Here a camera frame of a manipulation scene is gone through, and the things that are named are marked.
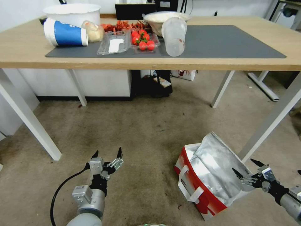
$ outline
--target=white bowl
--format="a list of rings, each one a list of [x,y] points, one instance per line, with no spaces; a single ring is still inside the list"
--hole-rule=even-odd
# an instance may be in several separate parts
[[[43,9],[47,17],[60,22],[81,27],[85,20],[100,25],[100,6],[94,4],[63,4]]]
[[[184,21],[190,20],[192,17],[185,13],[178,13],[174,11],[162,11],[156,13],[150,13],[144,16],[144,21],[149,23],[156,35],[162,37],[161,29],[163,23],[171,17],[179,17]]]

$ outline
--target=plastic cup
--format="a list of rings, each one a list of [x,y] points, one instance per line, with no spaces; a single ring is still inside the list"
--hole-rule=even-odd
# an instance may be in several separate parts
[[[54,46],[87,46],[88,35],[84,28],[48,18],[44,23],[44,34]]]
[[[177,57],[184,52],[186,22],[179,17],[171,17],[162,25],[162,35],[168,55]]]

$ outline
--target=white bag handle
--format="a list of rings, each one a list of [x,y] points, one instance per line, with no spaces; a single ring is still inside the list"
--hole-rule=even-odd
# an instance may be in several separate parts
[[[188,191],[186,190],[186,188],[184,187],[183,183],[181,182],[182,180],[182,177],[184,176],[184,174],[189,171],[189,168],[187,165],[185,165],[182,169],[181,169],[181,172],[179,174],[179,181],[178,181],[178,186],[181,190],[181,192],[183,193],[183,195],[185,196],[186,200],[187,201],[190,201],[190,202],[194,202],[195,204],[198,204],[199,203],[199,196],[204,192],[204,190],[201,188],[201,187],[198,187],[194,193],[192,195],[190,195],[188,193]]]

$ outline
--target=white table leg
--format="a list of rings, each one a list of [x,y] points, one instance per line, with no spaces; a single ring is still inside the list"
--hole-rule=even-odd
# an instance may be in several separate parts
[[[266,77],[266,75],[268,74],[269,71],[262,71],[259,75],[259,77],[257,77],[254,73],[248,73],[248,77],[255,82],[260,89],[265,92],[266,95],[268,95],[270,97],[270,99],[272,101],[278,101],[279,97],[272,91],[270,90],[270,88],[268,88],[264,83],[263,80]]]
[[[54,160],[59,160],[61,152],[26,104],[22,96],[18,93],[2,68],[0,68],[0,94],[2,94],[4,99],[14,109],[25,125],[27,125],[50,156]]]
[[[275,13],[274,13],[274,15],[273,15],[273,17],[272,17],[272,19],[271,19],[272,22],[274,22],[274,23],[277,22],[277,20],[278,20],[280,14],[281,14],[281,12],[282,12],[281,10],[283,9],[283,7],[284,7],[285,5],[286,5],[285,3],[279,2],[278,6],[277,6],[277,9],[276,9],[276,11],[275,11]]]
[[[295,78],[269,116],[255,131],[238,157],[245,162],[301,98],[301,73]]]
[[[5,136],[0,132],[0,141],[5,139]]]
[[[87,101],[86,101],[86,98],[85,98],[85,95],[84,95],[84,92],[76,78],[76,75],[75,75],[75,71],[73,69],[67,69],[66,70],[69,78],[70,78],[70,81],[72,82],[76,92],[77,92],[77,96],[82,104],[82,106],[87,106]]]
[[[292,30],[296,30],[299,24],[301,23],[301,8],[297,11],[294,22],[291,26]]]
[[[215,95],[215,97],[214,97],[214,99],[211,103],[212,108],[217,107],[217,105],[218,105],[220,99],[222,98],[222,95],[224,94],[224,91],[226,90],[226,88],[227,88],[234,72],[235,71],[227,71],[226,72],[225,77],[224,77],[222,83],[220,84],[219,89],[218,89],[218,91],[217,91],[217,93],[216,93],[216,95]]]
[[[266,17],[265,17],[267,20],[270,20],[270,17],[272,15],[277,3],[278,3],[278,0],[272,0],[269,11],[267,12]]]

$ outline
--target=clear plastic container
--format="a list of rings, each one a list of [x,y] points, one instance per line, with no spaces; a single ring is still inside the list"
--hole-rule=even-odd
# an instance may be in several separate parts
[[[116,31],[116,34],[114,34],[114,32],[106,32],[103,36],[103,40],[100,42],[97,55],[108,55],[127,51],[131,45],[130,38],[131,31],[129,30]],[[119,44],[117,51],[109,52],[110,43],[112,43],[111,40],[114,39],[121,39],[123,42]]]
[[[132,40],[131,40],[130,48],[134,49],[135,53],[154,52],[155,49],[160,45],[160,41],[159,41],[159,39],[158,39],[158,36],[152,31],[151,28],[146,28],[146,29],[144,29],[144,30],[149,34],[150,40],[152,40],[152,41],[155,43],[155,48],[154,48],[154,50],[152,50],[152,51],[149,51],[149,50],[147,50],[147,49],[145,49],[145,50],[142,51],[142,50],[139,48],[139,46],[133,45]]]
[[[178,17],[172,17],[162,25],[162,35],[168,55],[177,57],[184,52],[186,22]]]

